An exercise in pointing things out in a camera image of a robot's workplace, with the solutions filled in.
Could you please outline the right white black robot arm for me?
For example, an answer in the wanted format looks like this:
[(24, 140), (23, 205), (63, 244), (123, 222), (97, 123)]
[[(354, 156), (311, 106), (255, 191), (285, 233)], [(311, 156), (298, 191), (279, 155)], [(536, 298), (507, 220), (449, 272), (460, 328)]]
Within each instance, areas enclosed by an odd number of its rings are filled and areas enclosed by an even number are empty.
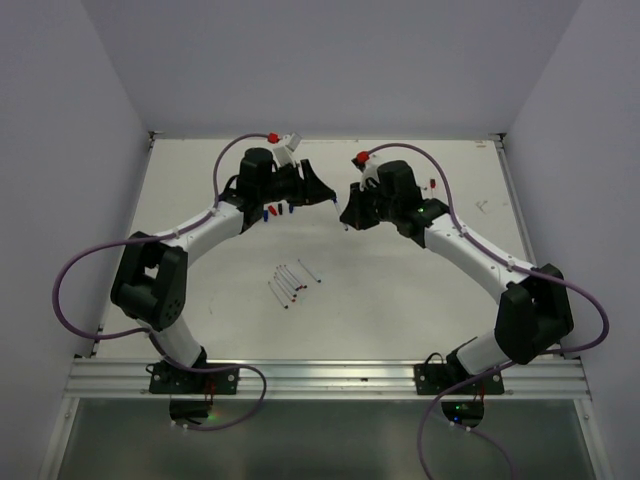
[(498, 306), (490, 332), (447, 355), (440, 376), (451, 389), (468, 392), (480, 382), (481, 373), (509, 361), (525, 365), (573, 330), (563, 276), (556, 267), (537, 269), (494, 245), (475, 247), (448, 204), (423, 196), (407, 162), (353, 163), (361, 178), (350, 186), (343, 223), (356, 230), (393, 224), (400, 235), (468, 275)]

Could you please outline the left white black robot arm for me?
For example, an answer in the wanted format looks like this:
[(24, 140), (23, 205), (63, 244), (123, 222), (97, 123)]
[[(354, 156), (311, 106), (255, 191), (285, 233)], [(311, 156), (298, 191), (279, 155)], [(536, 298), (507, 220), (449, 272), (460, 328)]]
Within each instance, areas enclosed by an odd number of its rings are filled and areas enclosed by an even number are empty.
[(141, 232), (132, 235), (112, 285), (111, 302), (148, 329), (161, 354), (177, 363), (172, 372), (175, 384), (185, 392), (197, 392), (207, 383), (208, 369), (201, 363), (206, 352), (182, 316), (189, 268), (261, 220), (267, 204), (284, 201), (303, 207), (335, 197), (310, 161), (296, 160), (291, 147), (250, 148), (235, 179), (207, 210), (154, 238)]

